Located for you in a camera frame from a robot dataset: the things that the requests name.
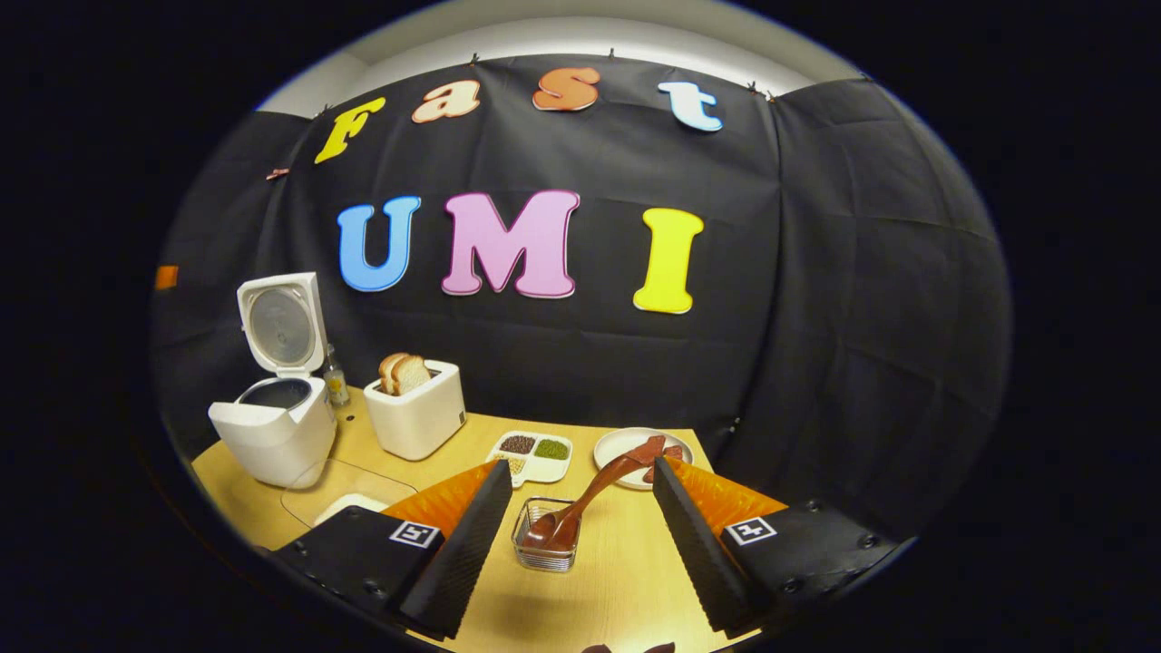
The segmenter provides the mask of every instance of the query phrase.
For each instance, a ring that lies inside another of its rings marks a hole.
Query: seasoning bottle
[[[347,392],[347,376],[342,373],[342,366],[334,358],[334,345],[326,344],[326,363],[323,364],[323,380],[326,381],[326,390],[331,394],[331,404],[336,408],[351,403],[351,393]]]

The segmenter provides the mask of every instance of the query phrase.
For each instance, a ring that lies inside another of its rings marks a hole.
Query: pink letter
[[[479,292],[483,281],[473,270],[478,257],[492,290],[499,293],[507,286],[520,254],[525,254],[524,274],[515,280],[515,292],[545,299],[571,295],[576,284],[567,270],[569,216],[578,206],[580,195],[571,191],[541,191],[524,206],[510,231],[486,193],[452,198],[447,201],[454,230],[452,271],[444,279],[444,292],[449,295]]]

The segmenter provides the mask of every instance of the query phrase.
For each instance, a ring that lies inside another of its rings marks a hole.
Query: white ceiling
[[[520,55],[615,55],[697,70],[772,95],[858,70],[770,20],[712,0],[450,0],[323,59],[259,107],[311,117],[427,71]]]
[[[814,81],[859,71],[817,43],[766,17],[713,0],[450,0],[383,27],[347,46],[374,65],[425,43],[481,27],[545,17],[610,17],[683,29],[748,50]],[[490,58],[479,52],[481,58]]]

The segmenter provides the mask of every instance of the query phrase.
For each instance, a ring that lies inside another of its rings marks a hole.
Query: bread slice
[[[383,361],[378,364],[378,380],[380,380],[378,388],[384,394],[396,395],[396,396],[399,394],[398,385],[391,378],[391,369],[395,368],[395,365],[397,363],[399,363],[401,360],[403,360],[409,356],[411,354],[406,352],[392,353],[391,356],[384,358]]]
[[[431,378],[432,373],[424,365],[424,359],[418,356],[404,357],[391,368],[391,380],[395,381],[395,387],[399,396],[431,381]]]

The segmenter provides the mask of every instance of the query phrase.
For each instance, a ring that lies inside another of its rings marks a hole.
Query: blue letter
[[[717,131],[722,128],[722,121],[707,116],[706,109],[702,107],[702,105],[711,107],[716,105],[717,98],[702,93],[697,84],[664,81],[657,85],[657,89],[669,93],[669,103],[677,120],[704,131]]]
[[[359,204],[339,214],[339,268],[347,286],[365,293],[385,290],[403,279],[411,249],[411,214],[419,208],[419,198],[405,195],[383,204],[390,221],[387,260],[378,267],[367,265],[367,221],[375,207]]]

